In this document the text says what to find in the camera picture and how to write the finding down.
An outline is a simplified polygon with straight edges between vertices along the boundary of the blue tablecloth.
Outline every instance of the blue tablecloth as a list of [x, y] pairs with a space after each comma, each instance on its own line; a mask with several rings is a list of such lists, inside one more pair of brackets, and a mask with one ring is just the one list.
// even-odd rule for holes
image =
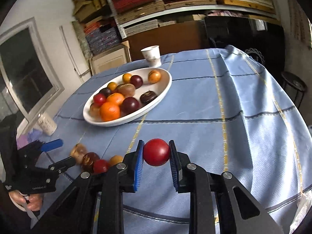
[[[172, 86], [145, 120], [105, 128], [89, 125], [82, 116], [95, 90], [146, 67], [145, 60], [97, 74], [54, 117], [57, 130], [41, 139], [61, 138], [64, 146], [43, 153], [37, 166], [46, 168], [68, 157], [78, 142], [108, 160], [129, 147], [135, 150], [139, 139], [174, 140], [178, 151], [206, 171], [232, 172], [288, 233], [300, 192], [312, 188], [312, 140], [293, 102], [262, 65], [233, 46], [167, 54], [161, 61], [172, 75]], [[57, 191], [45, 194], [41, 214], [80, 172], [74, 166], [60, 175]], [[138, 192], [124, 194], [125, 233], [188, 233], [188, 218], [189, 194], [175, 192], [169, 163], [144, 164]]]

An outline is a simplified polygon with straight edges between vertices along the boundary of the metal bolt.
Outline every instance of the metal bolt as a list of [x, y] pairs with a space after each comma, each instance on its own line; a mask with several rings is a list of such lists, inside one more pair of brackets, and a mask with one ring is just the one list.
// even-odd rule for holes
[[126, 164], [125, 163], [118, 163], [116, 165], [117, 169], [123, 170], [124, 168], [126, 168]]
[[196, 164], [194, 164], [194, 163], [189, 163], [186, 167], [187, 167], [189, 170], [195, 170], [195, 169], [196, 169]]
[[233, 175], [232, 175], [232, 173], [225, 172], [225, 173], [223, 173], [223, 177], [226, 179], [231, 179], [233, 177]]
[[90, 177], [90, 173], [88, 173], [88, 172], [83, 172], [82, 174], [80, 174], [80, 177], [81, 177], [81, 178], [88, 178], [88, 177]]

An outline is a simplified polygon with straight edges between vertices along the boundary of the wall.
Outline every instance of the wall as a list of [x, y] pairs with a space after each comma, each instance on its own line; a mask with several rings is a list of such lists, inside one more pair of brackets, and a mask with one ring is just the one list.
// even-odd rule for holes
[[83, 83], [83, 80], [74, 71], [59, 29], [61, 25], [75, 20], [72, 11], [71, 0], [17, 0], [0, 26], [0, 34], [2, 34], [28, 18], [35, 18], [39, 35], [52, 67], [65, 88], [48, 107], [47, 112], [51, 116], [57, 113], [61, 105]]
[[[285, 71], [299, 76], [308, 86], [308, 91], [300, 106], [300, 113], [307, 125], [312, 124], [312, 50], [291, 35], [290, 12], [287, 0], [273, 0], [285, 33]], [[290, 87], [286, 92], [294, 99], [294, 91]]]

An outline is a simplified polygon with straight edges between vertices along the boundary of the yellow stripe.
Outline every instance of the yellow stripe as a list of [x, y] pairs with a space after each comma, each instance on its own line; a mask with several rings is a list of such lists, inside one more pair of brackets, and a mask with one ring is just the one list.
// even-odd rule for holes
[[[167, 71], [170, 70], [173, 61], [174, 61], [174, 55], [172, 55], [171, 62], [170, 62], [170, 64], [169, 64], [169, 66], [168, 66], [168, 70], [167, 70]], [[134, 145], [134, 143], [135, 143], [135, 140], [136, 140], [136, 138], [138, 137], [138, 134], [140, 133], [140, 130], [141, 130], [141, 128], [142, 128], [143, 122], [144, 122], [144, 120], [145, 120], [147, 114], [148, 114], [148, 113], [144, 114], [144, 116], [143, 116], [142, 119], [141, 119], [141, 122], [140, 122], [139, 125], [137, 126], [137, 128], [136, 128], [136, 130], [135, 130], [135, 134], [134, 134], [134, 136], [132, 137], [132, 140], [131, 140], [131, 142], [130, 142], [130, 144], [129, 144], [129, 147], [128, 147], [128, 150], [127, 150], [126, 154], [130, 153], [130, 151], [131, 151], [131, 149], [132, 149], [132, 147], [133, 147], [133, 145]]]
[[222, 118], [222, 136], [223, 136], [223, 154], [224, 154], [223, 171], [226, 172], [226, 171], [228, 171], [228, 157], [227, 157], [227, 147], [228, 146], [227, 146], [227, 129], [225, 126], [225, 114], [224, 114], [223, 101], [222, 101], [222, 95], [221, 95], [221, 91], [220, 91], [220, 87], [219, 87], [218, 77], [216, 76], [216, 70], [215, 70], [213, 62], [210, 58], [209, 50], [206, 49], [206, 52], [207, 52], [207, 57], [209, 59], [210, 65], [211, 65], [211, 69], [213, 70], [213, 76], [214, 76], [215, 83], [216, 83], [216, 91], [217, 91], [218, 99], [219, 99], [220, 113], [221, 113], [221, 118]]
[[303, 184], [303, 181], [302, 181], [302, 170], [301, 170], [301, 164], [300, 164], [300, 159], [299, 159], [299, 154], [298, 154], [298, 150], [297, 150], [297, 146], [296, 146], [296, 143], [294, 141], [294, 136], [293, 136], [293, 133], [291, 131], [291, 126], [289, 124], [289, 122], [287, 121], [286, 119], [286, 116], [285, 114], [283, 113], [282, 109], [280, 108], [280, 106], [278, 105], [277, 101], [275, 100], [274, 98], [274, 94], [273, 92], [270, 90], [269, 86], [268, 86], [268, 83], [266, 82], [266, 80], [260, 76], [260, 74], [258, 73], [258, 71], [250, 64], [250, 62], [245, 58], [245, 55], [241, 53], [241, 56], [243, 57], [243, 59], [245, 60], [245, 62], [249, 65], [249, 67], [254, 71], [254, 73], [256, 73], [260, 78], [261, 80], [263, 81], [264, 85], [266, 86], [266, 88], [268, 89], [268, 92], [273, 100], [273, 103], [277, 109], [277, 111], [280, 113], [283, 121], [284, 121], [284, 124], [287, 128], [287, 131], [288, 131], [288, 134], [292, 140], [292, 143], [294, 145], [294, 154], [295, 154], [295, 158], [296, 158], [296, 164], [297, 164], [297, 170], [299, 172], [299, 187], [300, 187], [300, 194], [303, 194], [303, 188], [302, 188], [302, 184]]

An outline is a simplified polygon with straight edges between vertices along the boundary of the stool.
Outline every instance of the stool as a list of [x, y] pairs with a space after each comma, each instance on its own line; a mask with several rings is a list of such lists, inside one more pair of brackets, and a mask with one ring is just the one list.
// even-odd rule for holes
[[307, 85], [305, 84], [304, 81], [302, 81], [298, 76], [294, 75], [293, 73], [283, 71], [281, 74], [282, 74], [282, 78], [283, 78], [282, 88], [285, 90], [286, 85], [288, 84], [297, 91], [296, 96], [294, 98], [294, 104], [295, 105], [296, 105], [298, 93], [299, 93], [299, 91], [301, 92], [302, 95], [301, 95], [301, 100], [300, 100], [299, 106], [298, 106], [298, 109], [299, 109], [301, 102], [302, 102], [302, 99], [305, 95], [305, 92], [307, 91]]

